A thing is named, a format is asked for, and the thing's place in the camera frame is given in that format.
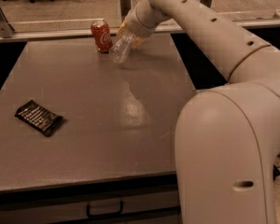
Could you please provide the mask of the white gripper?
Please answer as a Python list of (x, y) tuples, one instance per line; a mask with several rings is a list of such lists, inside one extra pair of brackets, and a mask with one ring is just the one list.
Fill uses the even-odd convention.
[(154, 33), (160, 23), (158, 10), (148, 0), (141, 0), (125, 17), (118, 29), (117, 38), (121, 38), (128, 27), (134, 33), (131, 48), (136, 49), (144, 42), (144, 38)]

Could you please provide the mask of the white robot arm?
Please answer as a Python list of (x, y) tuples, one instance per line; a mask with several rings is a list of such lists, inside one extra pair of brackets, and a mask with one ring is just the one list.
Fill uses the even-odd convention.
[(175, 168), (184, 224), (276, 224), (280, 50), (197, 0), (142, 0), (124, 27), (148, 37), (174, 19), (224, 76), (180, 112)]

